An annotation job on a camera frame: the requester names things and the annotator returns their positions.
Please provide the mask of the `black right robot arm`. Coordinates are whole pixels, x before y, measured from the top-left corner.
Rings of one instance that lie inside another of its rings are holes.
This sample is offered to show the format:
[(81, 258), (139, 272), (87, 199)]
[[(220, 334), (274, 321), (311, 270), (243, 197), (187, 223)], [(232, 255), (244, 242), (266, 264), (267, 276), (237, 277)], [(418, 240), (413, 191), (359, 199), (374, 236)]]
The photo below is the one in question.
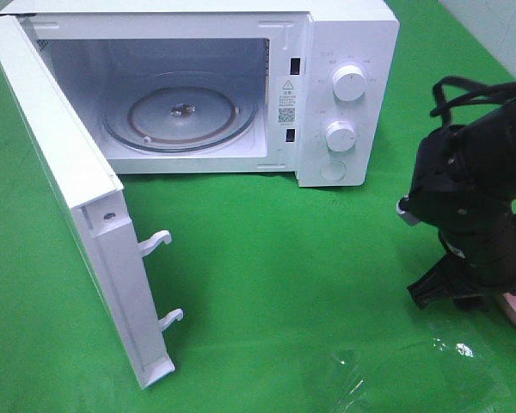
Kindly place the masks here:
[(516, 82), (444, 77), (433, 96), (442, 124), (421, 141), (396, 211), (437, 228), (445, 255), (408, 291), (420, 308), (516, 295)]

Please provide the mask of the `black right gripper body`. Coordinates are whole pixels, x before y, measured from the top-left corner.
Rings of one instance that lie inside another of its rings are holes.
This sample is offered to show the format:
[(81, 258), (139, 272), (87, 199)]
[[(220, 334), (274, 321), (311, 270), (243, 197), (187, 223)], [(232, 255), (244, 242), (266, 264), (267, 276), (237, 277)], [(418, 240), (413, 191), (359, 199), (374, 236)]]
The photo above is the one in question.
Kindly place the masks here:
[(438, 299), (516, 294), (516, 213), (469, 210), (436, 224), (445, 255), (436, 264)]

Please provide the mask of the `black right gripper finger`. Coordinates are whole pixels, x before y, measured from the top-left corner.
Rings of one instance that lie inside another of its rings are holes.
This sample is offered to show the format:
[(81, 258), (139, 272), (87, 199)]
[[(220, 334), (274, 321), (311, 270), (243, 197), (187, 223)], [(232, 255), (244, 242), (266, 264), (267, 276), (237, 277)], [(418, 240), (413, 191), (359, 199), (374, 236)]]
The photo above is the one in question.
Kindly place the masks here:
[(415, 305), (422, 310), (435, 300), (456, 299), (459, 275), (457, 261), (445, 255), (407, 289)]
[(465, 312), (488, 310), (488, 303), (483, 296), (455, 298), (453, 304), (460, 310)]

